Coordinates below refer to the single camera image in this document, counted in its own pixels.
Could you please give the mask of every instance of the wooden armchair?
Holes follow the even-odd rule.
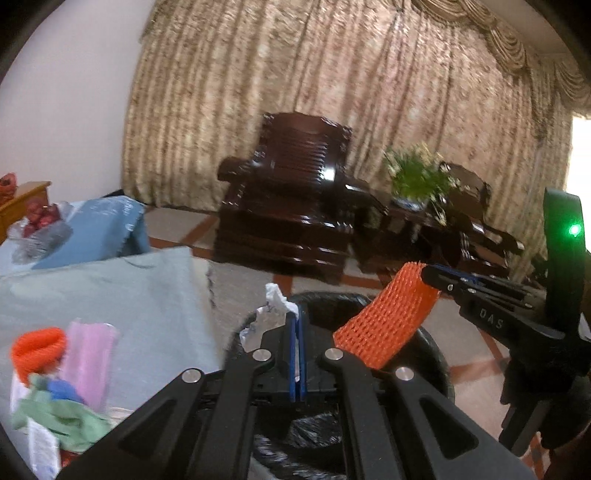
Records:
[[[253,157],[227,158],[218,169],[230,186],[214,260],[299,265],[338,283],[354,210],[371,201],[368,185],[345,173],[350,139],[350,128],[326,118],[266,113]]]
[[[491,187],[474,172],[455,164],[442,163],[462,188],[447,197],[449,229],[439,239],[446,262],[454,268],[482,275],[509,275],[509,253],[521,255],[524,246],[510,233],[487,225],[484,217],[491,198]]]

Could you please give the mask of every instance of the orange foam net sleeve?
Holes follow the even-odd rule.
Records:
[[[370,368],[382,368],[412,338],[439,297],[439,290],[421,280],[424,266],[404,264],[372,303],[333,334],[335,346]]]
[[[58,361],[66,351],[66,334],[56,327],[21,335],[12,344],[10,357],[21,382],[29,385],[29,374],[39,373]]]

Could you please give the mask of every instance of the white tissue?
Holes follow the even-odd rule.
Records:
[[[260,348],[262,334],[267,330],[285,325],[287,312],[293,312],[298,317],[297,305],[287,301],[276,283],[265,285],[265,298],[267,304],[256,309],[256,320],[240,332],[240,342],[245,352]]]

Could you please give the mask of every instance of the metal pin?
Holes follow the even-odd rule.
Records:
[[[414,378],[414,372],[409,367],[398,367],[394,374],[397,378],[405,382]]]
[[[259,348],[252,353],[252,357],[257,362],[266,362],[271,358],[271,352],[269,350],[265,350],[264,348]]]
[[[185,383],[197,383],[201,380],[201,372],[196,368],[189,368],[189,370],[185,370],[181,377],[183,382]]]
[[[339,348],[329,348],[324,355],[329,360],[340,360],[343,358],[343,351]]]

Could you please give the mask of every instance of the patterned curtain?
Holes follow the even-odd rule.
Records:
[[[492,185],[487,220],[544,248],[541,199],[562,188],[571,110],[589,86],[526,49],[475,0],[161,0],[128,111],[124,188],[217,209],[229,155],[249,157],[263,112],[353,128],[348,168],[384,186],[382,151],[426,141]]]

